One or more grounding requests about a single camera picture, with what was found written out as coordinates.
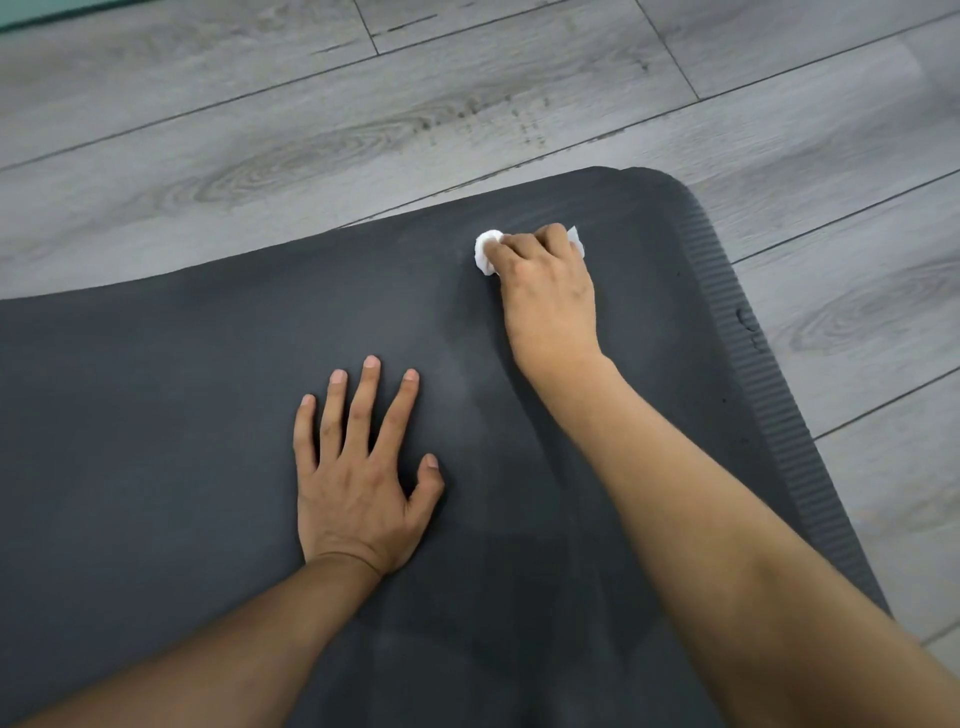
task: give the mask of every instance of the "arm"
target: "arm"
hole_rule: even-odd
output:
[[[294,451],[305,565],[285,581],[164,655],[132,667],[30,719],[22,728],[274,726],[282,724],[326,644],[420,541],[444,483],[432,455],[409,500],[396,456],[419,377],[403,379],[372,452],[380,363],[364,362],[343,438],[347,375],[330,378],[313,444],[316,400],[303,398]]]
[[[960,726],[960,683],[602,355],[592,282],[562,226],[487,254],[517,365],[606,486],[728,718]]]

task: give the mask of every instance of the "hand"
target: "hand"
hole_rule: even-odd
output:
[[[368,356],[343,435],[347,373],[330,376],[320,421],[320,464],[313,445],[317,401],[303,398],[294,423],[297,460],[297,528],[307,563],[326,554],[359,559],[385,576],[413,555],[444,491],[437,458],[424,455],[418,485],[408,499],[396,477],[396,458],[420,376],[409,370],[369,450],[370,422],[380,361]]]
[[[602,356],[593,281],[564,226],[505,235],[484,252],[500,276],[516,364],[542,396],[545,387]]]

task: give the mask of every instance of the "forearm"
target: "forearm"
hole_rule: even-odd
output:
[[[23,728],[280,725],[321,650],[378,582],[356,559],[318,559],[187,642]]]
[[[913,724],[952,724],[937,720],[947,721],[947,705],[960,709],[955,683],[915,642],[643,401],[613,364],[586,371],[541,395],[606,485],[729,715],[747,723],[792,715],[827,725],[843,716],[903,725],[921,718],[922,694],[931,720]]]

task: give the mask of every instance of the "teal wall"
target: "teal wall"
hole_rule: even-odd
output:
[[[106,4],[111,0],[0,0],[0,28]]]

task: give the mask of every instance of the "wooden floor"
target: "wooden floor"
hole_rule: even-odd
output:
[[[595,164],[707,208],[960,674],[960,0],[155,0],[0,36],[0,298]]]

